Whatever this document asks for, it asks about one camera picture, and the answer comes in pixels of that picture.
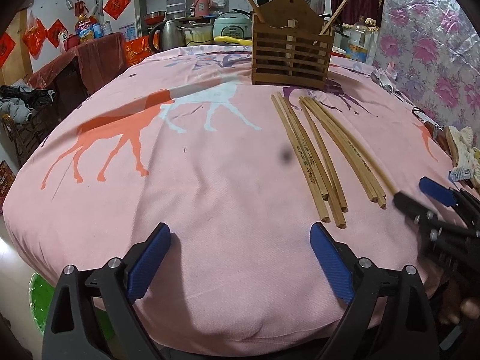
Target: red plastic bag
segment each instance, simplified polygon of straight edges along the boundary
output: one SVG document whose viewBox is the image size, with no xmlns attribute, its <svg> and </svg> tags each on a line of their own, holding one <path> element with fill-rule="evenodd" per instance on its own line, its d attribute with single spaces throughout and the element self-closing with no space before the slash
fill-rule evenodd
<svg viewBox="0 0 480 360">
<path fill-rule="evenodd" d="M 22 37 L 23 43 L 28 47 L 30 55 L 34 59 L 38 59 L 40 51 L 42 50 L 43 42 L 47 38 L 47 30 L 40 19 L 32 15 L 28 16 L 27 29 L 25 35 Z"/>
</svg>

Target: orange giraffe print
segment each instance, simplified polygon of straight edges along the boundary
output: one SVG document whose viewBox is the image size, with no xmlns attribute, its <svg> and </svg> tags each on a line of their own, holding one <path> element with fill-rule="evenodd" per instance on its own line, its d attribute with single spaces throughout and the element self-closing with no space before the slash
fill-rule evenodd
<svg viewBox="0 0 480 360">
<path fill-rule="evenodd" d="M 141 103 L 143 99 L 145 99 L 145 103 L 140 105 L 139 103 Z M 46 173 L 40 189 L 45 189 L 47 179 L 54 166 L 61 161 L 61 159 L 73 152 L 75 152 L 73 156 L 73 177 L 77 180 L 77 183 L 83 182 L 83 178 L 78 171 L 78 161 L 82 154 L 97 140 L 109 139 L 117 135 L 120 135 L 120 140 L 106 159 L 105 165 L 100 170 L 100 173 L 98 173 L 97 180 L 105 181 L 105 170 L 109 166 L 110 161 L 128 141 L 131 143 L 131 150 L 137 161 L 135 169 L 138 170 L 140 176 L 147 176 L 149 174 L 148 170 L 143 167 L 140 161 L 140 149 L 142 146 L 140 144 L 140 131 L 147 127 L 153 118 L 158 115 L 162 104 L 172 103 L 174 103 L 174 101 L 170 97 L 170 91 L 160 90 L 151 93 L 146 98 L 136 99 L 131 104 L 123 105 L 115 111 L 107 112 L 102 116 L 95 117 L 83 123 L 77 129 L 77 142 L 66 152 L 58 156 L 57 160 Z"/>
<path fill-rule="evenodd" d="M 430 148 L 428 147 L 428 141 L 429 141 L 430 139 L 433 140 L 433 138 L 431 137 L 430 132 L 428 131 L 428 129 L 427 129 L 423 124 L 422 124 L 421 126 L 419 126 L 418 124 L 413 123 L 413 125 L 421 131 L 421 137 L 423 138 L 423 143 L 425 144 L 425 147 L 426 147 L 428 153 L 430 154 L 430 156 L 431 156 L 436 162 L 438 162 L 438 159 L 436 159 L 436 158 L 434 157 L 434 155 L 433 155 L 433 154 L 431 153 L 431 151 L 430 151 Z"/>
</svg>

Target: pile of clothes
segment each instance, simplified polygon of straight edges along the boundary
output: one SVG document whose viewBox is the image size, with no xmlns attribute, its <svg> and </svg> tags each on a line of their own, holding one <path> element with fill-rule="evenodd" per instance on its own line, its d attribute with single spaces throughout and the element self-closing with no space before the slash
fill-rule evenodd
<svg viewBox="0 0 480 360">
<path fill-rule="evenodd" d="M 15 84 L 0 86 L 0 114 L 8 114 L 16 124 L 28 123 L 47 105 L 52 105 L 55 91 L 34 89 L 18 80 Z"/>
</svg>

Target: tile floor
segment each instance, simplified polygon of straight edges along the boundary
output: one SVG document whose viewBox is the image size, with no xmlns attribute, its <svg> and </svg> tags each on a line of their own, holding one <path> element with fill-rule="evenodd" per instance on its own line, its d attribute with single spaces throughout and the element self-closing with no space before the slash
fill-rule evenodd
<svg viewBox="0 0 480 360">
<path fill-rule="evenodd" d="M 10 321 L 11 331 L 20 344 L 32 352 L 34 360 L 40 360 L 42 335 L 35 326 L 28 299 L 33 273 L 12 247 L 0 216 L 0 311 Z"/>
</svg>

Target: green stool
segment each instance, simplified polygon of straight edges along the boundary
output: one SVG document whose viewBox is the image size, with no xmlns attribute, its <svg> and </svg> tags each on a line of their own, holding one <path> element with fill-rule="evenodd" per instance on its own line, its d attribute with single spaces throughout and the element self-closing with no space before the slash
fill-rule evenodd
<svg viewBox="0 0 480 360">
<path fill-rule="evenodd" d="M 35 325 L 37 325 L 37 328 L 42 334 L 45 331 L 45 323 L 47 322 L 54 292 L 55 288 L 48 284 L 42 276 L 37 273 L 33 274 L 28 288 L 30 311 L 32 311 Z M 95 314 L 97 315 L 105 340 L 112 339 L 115 333 L 113 332 L 108 314 L 104 310 L 97 308 L 95 308 Z"/>
</svg>

